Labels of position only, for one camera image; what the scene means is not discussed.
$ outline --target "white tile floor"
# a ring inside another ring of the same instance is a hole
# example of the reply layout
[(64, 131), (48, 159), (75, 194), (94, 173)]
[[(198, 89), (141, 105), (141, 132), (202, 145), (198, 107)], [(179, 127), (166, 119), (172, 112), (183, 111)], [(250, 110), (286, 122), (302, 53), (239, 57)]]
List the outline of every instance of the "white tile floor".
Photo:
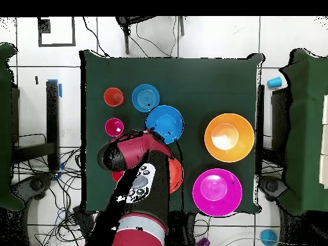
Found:
[[(174, 16), (161, 16), (138, 25), (140, 37), (154, 42), (162, 51), (170, 54), (177, 37), (177, 21)], [(71, 18), (50, 17), (51, 33), (43, 34), (44, 43), (70, 42)], [(145, 57), (141, 49), (129, 40), (130, 55), (125, 54), (124, 35), (114, 17), (86, 17), (86, 23), (99, 38), (101, 47), (114, 57)], [(60, 151), (69, 151), (81, 145), (80, 137), (80, 59), (79, 50), (89, 49), (103, 54), (97, 40), (84, 25), (82, 17), (75, 18), (75, 47), (39, 47), (37, 18), (0, 18), (0, 42), (17, 46), (18, 53), (9, 60), (15, 82), (20, 88), (20, 134), (44, 133), (45, 129), (45, 82), (57, 79), (63, 86), (60, 98)], [(328, 24), (324, 17), (187, 17), (184, 21), (185, 35), (179, 35), (172, 56), (182, 58), (246, 58), (251, 53), (263, 53), (265, 61), (261, 83), (265, 85), (265, 126), (264, 134), (272, 135), (272, 89), (267, 80), (276, 76), (286, 80), (278, 68), (288, 64), (290, 51), (305, 47), (318, 56), (328, 55)], [(150, 42), (136, 35), (136, 25), (131, 27), (131, 37), (140, 44), (148, 56), (164, 57), (165, 54)], [(264, 145), (270, 147), (270, 137), (264, 137)], [(21, 144), (42, 142), (41, 136), (22, 138)], [(74, 160), (69, 167), (78, 169)], [(14, 181), (26, 177), (23, 169)], [(76, 179), (73, 186), (79, 188)], [(57, 183), (51, 185), (61, 206), (63, 196)], [(81, 192), (70, 190), (72, 206), (79, 204)], [(280, 232), (279, 211), (276, 204), (268, 202), (258, 193), (261, 213), (249, 215), (237, 213), (227, 218), (211, 218), (208, 239), (210, 246), (264, 246), (259, 238), (264, 229)], [(35, 233), (48, 233), (57, 217), (54, 196), (50, 191), (45, 198), (31, 203), (28, 230), (32, 246), (40, 246)], [(197, 219), (209, 221), (209, 217), (197, 215)], [(206, 230), (205, 222), (198, 221), (195, 234)], [(76, 246), (75, 243), (53, 246)]]

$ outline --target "magenta bowl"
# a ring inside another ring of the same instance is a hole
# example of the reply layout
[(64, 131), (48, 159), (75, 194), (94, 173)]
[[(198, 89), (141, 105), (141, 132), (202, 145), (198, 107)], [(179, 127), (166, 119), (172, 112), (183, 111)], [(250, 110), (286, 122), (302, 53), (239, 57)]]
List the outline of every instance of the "magenta bowl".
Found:
[(242, 201), (242, 185), (232, 172), (214, 168), (196, 179), (192, 197), (203, 213), (213, 217), (226, 216)]
[(111, 118), (105, 123), (105, 131), (110, 136), (119, 136), (124, 130), (123, 122), (118, 118)]

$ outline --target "blue bowl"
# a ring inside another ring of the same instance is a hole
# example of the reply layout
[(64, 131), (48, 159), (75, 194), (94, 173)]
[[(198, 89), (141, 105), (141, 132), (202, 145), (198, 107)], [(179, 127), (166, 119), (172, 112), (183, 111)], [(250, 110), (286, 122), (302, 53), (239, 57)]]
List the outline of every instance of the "blue bowl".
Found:
[(149, 112), (160, 103), (160, 94), (150, 84), (141, 84), (132, 93), (132, 103), (140, 112)]
[(145, 119), (146, 128), (154, 131), (164, 138), (166, 144), (171, 144), (182, 135), (184, 123), (180, 112), (171, 106), (157, 106)]

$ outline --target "dark green table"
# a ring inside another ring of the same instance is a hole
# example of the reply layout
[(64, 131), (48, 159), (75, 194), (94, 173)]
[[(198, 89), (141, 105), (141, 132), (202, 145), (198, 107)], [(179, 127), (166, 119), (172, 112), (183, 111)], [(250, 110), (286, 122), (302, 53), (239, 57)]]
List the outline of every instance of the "dark green table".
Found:
[[(97, 153), (110, 137), (105, 122), (117, 117), (125, 131), (144, 127), (146, 113), (133, 107), (131, 94), (140, 84), (155, 86), (160, 104), (177, 108), (184, 118), (184, 131), (179, 139), (183, 152), (184, 210), (199, 212), (192, 199), (197, 177), (211, 168), (233, 172), (243, 187), (243, 197), (236, 211), (255, 213), (254, 150), (236, 163), (223, 163), (213, 158), (204, 145), (208, 123), (222, 113), (237, 113), (255, 127), (256, 69), (262, 54), (248, 59), (170, 59), (170, 58), (101, 58), (84, 51), (86, 61), (86, 208), (103, 210), (115, 187), (110, 172), (97, 164)], [(104, 100), (109, 87), (122, 90), (122, 106), (110, 107)], [(175, 143), (169, 145), (179, 159)], [(182, 188), (170, 195), (170, 210), (181, 209)]]

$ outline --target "green fabric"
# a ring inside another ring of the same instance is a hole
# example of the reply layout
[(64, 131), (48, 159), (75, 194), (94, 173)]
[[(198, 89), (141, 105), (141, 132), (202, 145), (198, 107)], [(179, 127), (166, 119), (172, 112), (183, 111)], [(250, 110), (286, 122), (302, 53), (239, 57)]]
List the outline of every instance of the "green fabric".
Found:
[(293, 102), (291, 130), (286, 144), (286, 182), (290, 187), (279, 199), (293, 215), (307, 210), (328, 211), (328, 190), (319, 183), (324, 95), (328, 94), (328, 59), (295, 51), (283, 68), (290, 80)]
[(0, 44), (0, 207), (18, 211), (22, 201), (9, 191), (12, 169), (12, 75), (8, 60), (16, 54), (11, 44)]
[[(84, 51), (86, 59), (86, 208), (103, 210), (115, 187), (110, 172), (97, 164), (97, 153), (110, 138), (105, 122), (117, 117), (124, 131), (144, 127), (146, 113), (136, 110), (131, 101), (133, 90), (142, 83), (155, 86), (160, 104), (177, 108), (184, 118), (184, 131), (179, 139), (183, 152), (184, 210), (199, 212), (192, 199), (197, 177), (211, 168), (233, 172), (243, 187), (242, 202), (236, 211), (255, 213), (254, 150), (236, 163), (223, 163), (213, 158), (204, 144), (208, 123), (222, 113), (237, 113), (255, 126), (256, 68), (261, 54), (248, 60), (237, 59), (168, 59), (168, 58), (101, 58)], [(109, 87), (122, 90), (125, 101), (118, 107), (103, 100)], [(179, 159), (175, 143), (169, 145)], [(181, 209), (181, 187), (170, 195), (170, 210)]]

